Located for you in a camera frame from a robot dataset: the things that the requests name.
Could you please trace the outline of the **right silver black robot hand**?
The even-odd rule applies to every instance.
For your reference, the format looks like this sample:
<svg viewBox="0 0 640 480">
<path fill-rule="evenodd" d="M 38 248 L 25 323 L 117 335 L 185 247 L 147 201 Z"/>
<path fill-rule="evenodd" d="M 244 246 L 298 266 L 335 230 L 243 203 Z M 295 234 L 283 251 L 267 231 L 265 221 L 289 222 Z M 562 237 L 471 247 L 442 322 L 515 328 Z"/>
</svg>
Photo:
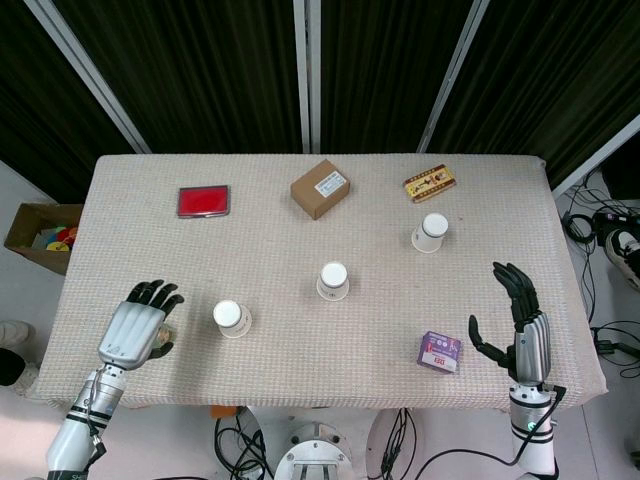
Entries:
<svg viewBox="0 0 640 480">
<path fill-rule="evenodd" d="M 493 275 L 511 300 L 514 341 L 505 351 L 485 342 L 474 315 L 468 320 L 473 347 L 499 367 L 508 371 L 516 383 L 538 387 L 551 371 L 551 332 L 549 317 L 540 309 L 532 280 L 512 263 L 493 263 Z"/>
</svg>

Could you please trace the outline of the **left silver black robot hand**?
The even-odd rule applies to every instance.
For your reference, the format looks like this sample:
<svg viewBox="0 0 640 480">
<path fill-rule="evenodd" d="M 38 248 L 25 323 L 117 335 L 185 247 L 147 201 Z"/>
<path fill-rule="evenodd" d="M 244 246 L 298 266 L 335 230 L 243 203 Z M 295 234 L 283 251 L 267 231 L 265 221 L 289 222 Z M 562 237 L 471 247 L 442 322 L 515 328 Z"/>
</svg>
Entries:
<svg viewBox="0 0 640 480">
<path fill-rule="evenodd" d="M 176 342 L 176 330 L 166 324 L 166 319 L 184 302 L 177 288 L 163 280 L 135 285 L 113 313 L 98 346 L 100 360 L 131 371 L 167 355 Z"/>
</svg>

